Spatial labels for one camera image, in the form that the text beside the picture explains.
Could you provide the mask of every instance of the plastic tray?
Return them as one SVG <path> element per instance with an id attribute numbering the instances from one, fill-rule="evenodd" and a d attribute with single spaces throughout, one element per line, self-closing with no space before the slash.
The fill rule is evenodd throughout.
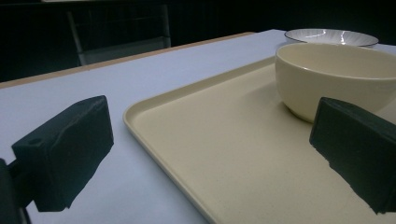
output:
<path id="1" fill-rule="evenodd" d="M 274 57 L 131 105 L 134 137 L 212 223 L 395 223 L 309 144 Z"/>

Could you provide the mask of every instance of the wooden table edge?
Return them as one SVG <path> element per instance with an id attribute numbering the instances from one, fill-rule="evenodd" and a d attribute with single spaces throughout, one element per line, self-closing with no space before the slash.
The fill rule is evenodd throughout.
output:
<path id="1" fill-rule="evenodd" d="M 232 38 L 237 38 L 240 36 L 252 35 L 252 34 L 255 34 L 255 33 L 254 32 L 244 32 L 244 33 L 237 34 L 237 35 L 227 35 L 227 36 L 204 40 L 204 41 L 200 41 L 200 42 L 195 42 L 195 43 L 191 43 L 191 44 L 187 44 L 187 45 L 172 47 L 169 49 L 159 49 L 159 50 L 154 50 L 154 51 L 150 51 L 150 52 L 146 52 L 146 53 L 142 53 L 142 54 L 118 58 L 115 60 L 109 60 L 109 61 L 105 61 L 105 62 L 101 62 L 101 63 L 93 63 L 93 64 L 88 64 L 88 65 L 83 65 L 80 67 L 74 67 L 74 68 L 65 69 L 65 70 L 61 70 L 61 71 L 51 72 L 51 73 L 47 73 L 47 74 L 36 75 L 36 76 L 32 76 L 32 77 L 24 77 L 24 78 L 10 80 L 10 81 L 6 81 L 6 82 L 0 82 L 0 89 L 18 86 L 18 85 L 36 82 L 36 81 L 41 81 L 41 80 L 54 78 L 54 77 L 62 77 L 62 76 L 70 75 L 70 74 L 75 74 L 77 72 L 88 71 L 91 69 L 105 67 L 105 66 L 109 66 L 112 64 L 116 64 L 116 63 L 124 63 L 124 62 L 132 61 L 132 60 L 136 60 L 136 59 L 140 59 L 140 58 L 145 58 L 145 57 L 149 57 L 149 56 L 153 56 L 153 55 L 157 55 L 157 54 L 162 54 L 162 53 L 173 51 L 173 50 L 186 49 L 186 48 L 190 48 L 190 47 L 200 46 L 200 45 L 204 45 L 204 44 L 209 44 L 209 43 L 213 43 L 213 42 L 217 42 L 217 41 L 222 41 L 222 40 L 227 40 L 227 39 L 232 39 Z"/>

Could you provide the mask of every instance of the white plate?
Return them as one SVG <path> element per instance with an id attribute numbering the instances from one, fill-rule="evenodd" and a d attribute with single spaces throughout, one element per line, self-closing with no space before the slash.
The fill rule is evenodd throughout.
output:
<path id="1" fill-rule="evenodd" d="M 360 47 L 368 47 L 378 43 L 378 39 L 371 35 L 332 29 L 291 30 L 287 31 L 285 36 L 306 43 L 329 43 Z"/>

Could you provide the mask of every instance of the table surface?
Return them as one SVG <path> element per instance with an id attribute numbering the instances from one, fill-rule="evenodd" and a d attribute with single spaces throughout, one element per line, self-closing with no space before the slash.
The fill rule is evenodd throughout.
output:
<path id="1" fill-rule="evenodd" d="M 56 73 L 0 83 L 0 158 L 11 145 L 71 104 L 97 95 L 108 100 L 114 146 L 69 209 L 38 213 L 39 223 L 206 223 L 123 123 L 125 109 L 160 93 L 275 55 L 284 31 L 244 33 Z M 395 46 L 375 45 L 396 54 Z"/>

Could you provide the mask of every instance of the cream bowl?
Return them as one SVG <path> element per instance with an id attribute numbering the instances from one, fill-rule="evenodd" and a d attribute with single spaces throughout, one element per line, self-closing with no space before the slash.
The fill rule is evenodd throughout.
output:
<path id="1" fill-rule="evenodd" d="M 360 47 L 371 47 L 378 39 L 353 31 L 333 29 L 297 29 L 285 33 L 285 37 L 306 43 L 340 44 Z"/>
<path id="2" fill-rule="evenodd" d="M 321 97 L 372 113 L 396 97 L 396 55 L 355 46 L 297 43 L 276 50 L 276 87 L 283 103 L 313 122 Z"/>

